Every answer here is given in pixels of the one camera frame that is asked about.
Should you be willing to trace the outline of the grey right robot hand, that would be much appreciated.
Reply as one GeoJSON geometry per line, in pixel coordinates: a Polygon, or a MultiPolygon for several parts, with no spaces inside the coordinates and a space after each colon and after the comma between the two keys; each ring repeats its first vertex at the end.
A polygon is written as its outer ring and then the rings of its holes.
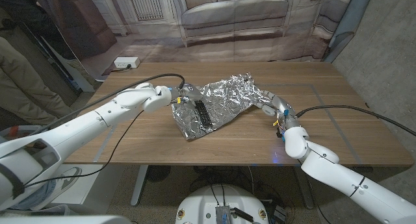
{"type": "Polygon", "coordinates": [[[290,128],[300,127],[296,112],[286,100],[266,90],[261,90],[260,94],[255,106],[266,115],[276,117],[274,126],[278,126],[282,134],[290,128]]]}

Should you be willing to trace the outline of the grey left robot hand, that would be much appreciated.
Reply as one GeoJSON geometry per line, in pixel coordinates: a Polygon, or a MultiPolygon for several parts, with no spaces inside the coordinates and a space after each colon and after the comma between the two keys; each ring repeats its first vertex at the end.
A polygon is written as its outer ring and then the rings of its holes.
{"type": "Polygon", "coordinates": [[[177,103],[178,99],[185,101],[201,101],[203,94],[193,84],[184,84],[182,88],[169,87],[171,92],[172,100],[171,103],[177,103]]]}

